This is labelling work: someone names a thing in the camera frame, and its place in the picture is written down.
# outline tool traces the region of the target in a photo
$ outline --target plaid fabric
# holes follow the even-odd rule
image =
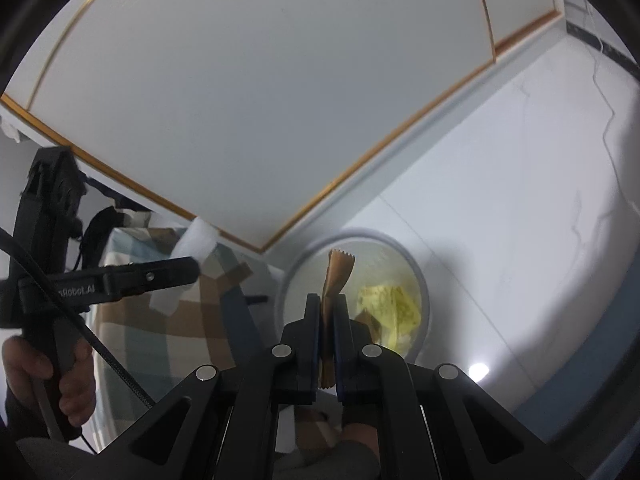
[[[167,259],[182,232],[115,229],[102,265]],[[140,385],[159,400],[200,365],[215,364],[220,369],[235,365],[224,329],[221,298],[250,275],[249,267],[219,244],[172,316],[149,309],[150,294],[142,294],[93,307],[87,323]],[[146,408],[101,358],[95,360],[95,375],[97,405],[91,425],[98,446],[103,448]]]

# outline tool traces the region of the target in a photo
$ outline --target white cable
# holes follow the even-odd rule
[[[598,70],[600,69],[600,60],[602,59],[602,56],[604,55],[604,43],[602,43],[602,38],[600,37],[600,34],[598,33],[598,29],[596,27],[596,22],[595,22],[595,20],[593,18],[593,10],[591,9],[591,4],[587,0],[584,0],[584,4],[585,4],[585,6],[587,8],[587,12],[589,13],[589,16],[591,17],[591,26],[593,27],[593,32],[594,32],[596,38],[598,38],[598,42],[600,43],[600,56],[598,58],[596,58],[591,53],[591,51],[589,49],[587,49],[589,54],[590,54],[590,56],[593,57],[593,62],[594,62],[593,76],[591,78],[593,79],[593,84],[595,85],[595,87],[598,89],[598,92],[602,96],[602,100],[605,102],[605,104],[609,108],[609,111],[611,112],[609,120],[607,121],[607,125],[605,126],[604,131],[602,133],[602,143],[604,144],[604,149],[607,151],[607,155],[609,156],[609,161],[611,162],[611,167],[613,168],[613,173],[616,176],[616,183],[618,184],[618,191],[620,192],[620,195],[625,200],[626,204],[633,210],[633,212],[636,213],[636,216],[638,216],[638,218],[640,218],[640,208],[636,205],[636,203],[633,200],[631,200],[626,195],[625,190],[622,187],[622,183],[620,182],[620,176],[618,174],[618,168],[616,167],[616,163],[613,160],[613,155],[611,155],[611,150],[609,149],[609,145],[607,144],[607,133],[609,132],[609,128],[611,126],[611,123],[613,122],[613,120],[616,117],[616,111],[613,109],[613,106],[611,106],[611,103],[607,99],[606,95],[604,95],[604,92],[602,91],[602,88],[600,88],[600,85],[598,84],[598,81],[596,79],[596,76],[598,75]]]

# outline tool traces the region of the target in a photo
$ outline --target sleeve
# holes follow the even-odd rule
[[[14,441],[17,442],[30,436],[49,438],[44,421],[21,405],[9,387],[6,389],[4,407],[6,409],[7,430]]]
[[[339,442],[323,459],[306,467],[274,471],[273,480],[375,480],[378,457],[364,444]]]

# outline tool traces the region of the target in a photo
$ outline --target marble floor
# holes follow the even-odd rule
[[[422,267],[432,319],[418,364],[484,364],[479,384],[513,410],[571,357],[638,246],[639,101],[627,72],[566,37],[349,222]]]

